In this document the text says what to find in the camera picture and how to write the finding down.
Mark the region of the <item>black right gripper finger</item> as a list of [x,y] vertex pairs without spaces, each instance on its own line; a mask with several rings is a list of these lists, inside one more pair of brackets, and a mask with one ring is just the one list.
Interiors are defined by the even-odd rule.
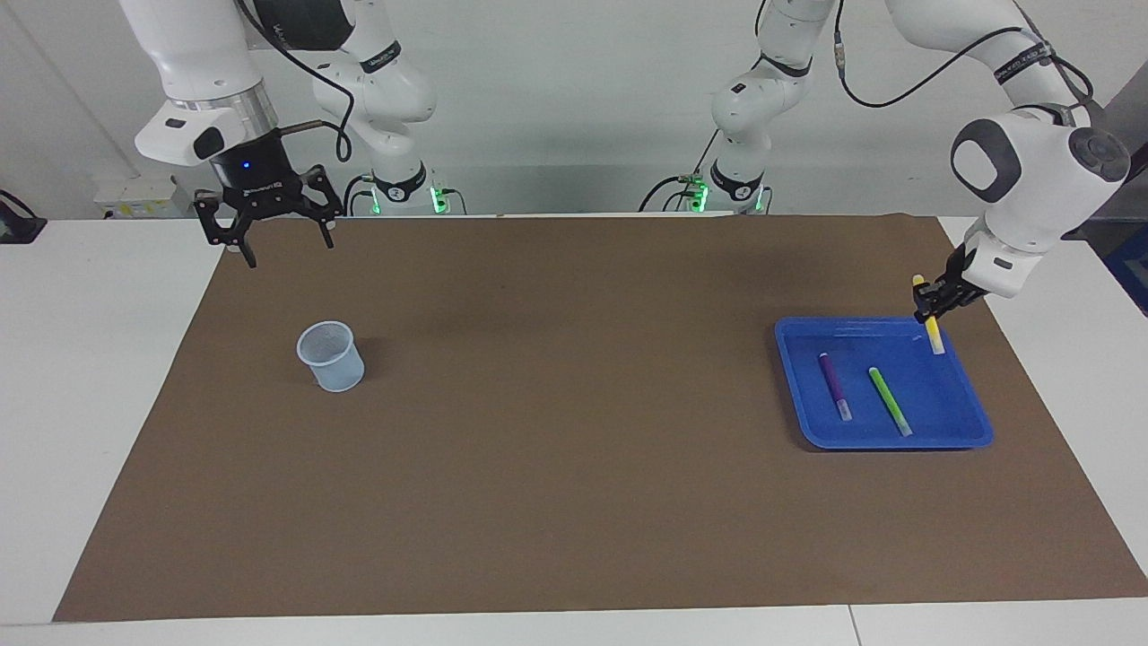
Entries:
[[[232,223],[222,225],[216,217],[222,205],[234,210]],[[193,195],[193,208],[197,221],[204,229],[205,241],[210,246],[235,247],[245,258],[249,268],[256,268],[257,260],[254,250],[247,243],[247,233],[256,221],[253,213],[240,203],[233,189],[209,190],[197,189]]]
[[338,218],[347,215],[344,201],[340,199],[339,192],[332,187],[332,181],[321,164],[312,165],[298,176],[300,180],[300,215],[316,221],[328,249],[334,248],[332,231]]

